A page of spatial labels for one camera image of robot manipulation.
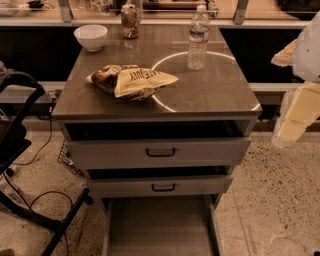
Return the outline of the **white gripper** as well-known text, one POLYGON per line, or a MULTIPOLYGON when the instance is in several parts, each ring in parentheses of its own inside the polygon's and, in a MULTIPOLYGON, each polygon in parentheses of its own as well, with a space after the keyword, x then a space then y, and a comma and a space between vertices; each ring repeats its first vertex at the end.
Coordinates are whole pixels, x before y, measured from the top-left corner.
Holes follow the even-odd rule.
POLYGON ((284 148, 294 144, 320 117, 320 11, 293 40, 271 59, 280 67, 291 66, 305 81, 295 91, 288 91, 282 101, 280 118, 272 135, 272 144, 284 148))

